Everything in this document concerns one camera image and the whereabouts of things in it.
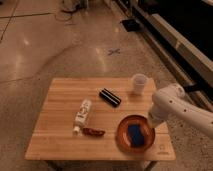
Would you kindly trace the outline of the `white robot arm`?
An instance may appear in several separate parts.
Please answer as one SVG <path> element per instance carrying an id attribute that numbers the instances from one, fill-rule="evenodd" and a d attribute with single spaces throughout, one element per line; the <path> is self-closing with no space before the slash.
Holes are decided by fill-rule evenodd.
<path id="1" fill-rule="evenodd" d="M 185 91 L 179 84 L 170 84 L 152 94 L 152 107 L 148 112 L 148 124 L 156 128 L 175 115 L 213 139 L 213 113 L 183 100 Z"/>

